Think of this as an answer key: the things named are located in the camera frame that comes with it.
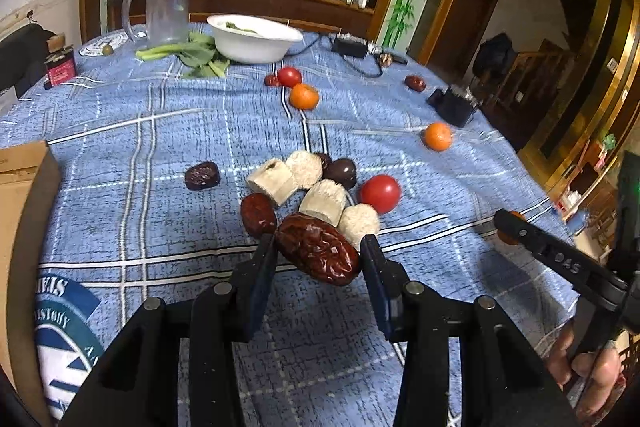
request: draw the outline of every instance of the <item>tangerine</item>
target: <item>tangerine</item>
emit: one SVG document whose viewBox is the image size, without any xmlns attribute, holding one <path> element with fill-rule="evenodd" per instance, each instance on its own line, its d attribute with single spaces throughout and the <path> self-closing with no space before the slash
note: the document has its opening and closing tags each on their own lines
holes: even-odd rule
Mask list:
<svg viewBox="0 0 640 427">
<path fill-rule="evenodd" d="M 296 84 L 291 88 L 289 103 L 296 109 L 305 111 L 315 109 L 318 102 L 320 102 L 320 94 L 315 87 L 308 84 Z"/>
<path fill-rule="evenodd" d="M 453 137 L 449 126 L 442 122 L 433 122 L 422 133 L 424 144 L 434 151 L 442 152 L 451 147 Z"/>
<path fill-rule="evenodd" d="M 519 217 L 520 219 L 522 219 L 523 221 L 526 221 L 527 218 L 524 217 L 521 213 L 517 212 L 516 210 L 512 210 L 510 212 L 510 214 L 513 214 L 516 217 Z M 501 232 L 500 230 L 498 230 L 498 238 L 503 242 L 506 243 L 507 245 L 519 245 L 519 241 L 514 239 L 513 237 L 505 234 L 504 232 Z"/>
</svg>

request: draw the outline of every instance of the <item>human hand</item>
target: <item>human hand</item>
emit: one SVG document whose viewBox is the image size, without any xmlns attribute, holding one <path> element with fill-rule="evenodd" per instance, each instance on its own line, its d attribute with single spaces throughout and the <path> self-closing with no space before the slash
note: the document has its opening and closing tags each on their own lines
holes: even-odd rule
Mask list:
<svg viewBox="0 0 640 427">
<path fill-rule="evenodd" d="M 569 321 L 562 327 L 558 339 L 551 347 L 549 356 L 545 361 L 554 380 L 562 389 L 571 380 L 573 369 L 579 376 L 587 378 L 593 365 L 594 353 L 580 353 L 571 365 L 567 357 L 567 351 L 574 343 L 574 322 Z M 584 391 L 580 403 L 575 409 L 578 420 L 584 422 L 594 417 L 601 409 L 606 413 L 613 406 L 624 389 L 624 381 L 620 382 L 622 363 L 614 342 L 607 343 L 596 361 L 595 369 L 591 374 L 591 382 Z"/>
</svg>

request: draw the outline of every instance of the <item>clear plastic pitcher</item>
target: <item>clear plastic pitcher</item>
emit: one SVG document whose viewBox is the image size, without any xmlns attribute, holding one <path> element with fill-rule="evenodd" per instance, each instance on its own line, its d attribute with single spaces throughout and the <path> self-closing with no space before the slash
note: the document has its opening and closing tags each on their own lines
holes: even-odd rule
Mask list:
<svg viewBox="0 0 640 427">
<path fill-rule="evenodd" d="M 135 32 L 129 21 L 132 0 L 122 3 L 122 27 L 136 48 L 186 42 L 189 36 L 189 0 L 146 0 L 146 31 Z"/>
</svg>

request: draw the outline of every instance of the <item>finger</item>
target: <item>finger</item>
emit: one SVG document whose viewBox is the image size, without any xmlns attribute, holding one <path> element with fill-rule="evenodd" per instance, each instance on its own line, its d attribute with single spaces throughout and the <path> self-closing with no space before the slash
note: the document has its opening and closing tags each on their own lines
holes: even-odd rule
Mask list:
<svg viewBox="0 0 640 427">
<path fill-rule="evenodd" d="M 561 388 L 571 380 L 571 367 L 566 352 L 574 342 L 573 325 L 573 321 L 569 321 L 562 327 L 545 361 L 546 368 Z"/>
<path fill-rule="evenodd" d="M 582 377 L 589 374 L 594 355 L 592 353 L 581 353 L 574 359 L 572 367 L 576 373 Z M 620 356 L 615 347 L 603 349 L 596 362 L 591 381 L 584 392 L 576 414 L 579 420 L 584 420 L 597 413 L 604 406 L 613 386 L 620 375 Z"/>
</svg>

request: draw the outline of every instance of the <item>metal bolt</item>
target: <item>metal bolt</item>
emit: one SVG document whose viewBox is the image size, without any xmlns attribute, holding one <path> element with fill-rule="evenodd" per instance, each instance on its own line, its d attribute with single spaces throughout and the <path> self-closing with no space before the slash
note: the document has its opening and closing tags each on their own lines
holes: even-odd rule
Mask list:
<svg viewBox="0 0 640 427">
<path fill-rule="evenodd" d="M 424 292 L 424 284 L 419 281 L 409 281 L 404 285 L 404 289 L 407 290 L 411 295 L 420 295 Z"/>
<path fill-rule="evenodd" d="M 213 286 L 213 292 L 216 295 L 226 295 L 228 294 L 234 287 L 231 286 L 228 282 L 223 281 L 219 282 L 215 286 Z"/>
<path fill-rule="evenodd" d="M 481 295 L 478 298 L 478 304 L 480 304 L 481 308 L 485 310 L 493 310 L 495 308 L 495 301 L 493 297 L 489 295 Z"/>
<path fill-rule="evenodd" d="M 158 297 L 149 297 L 146 301 L 142 303 L 145 310 L 153 311 L 157 310 L 162 304 L 162 301 Z"/>
</svg>

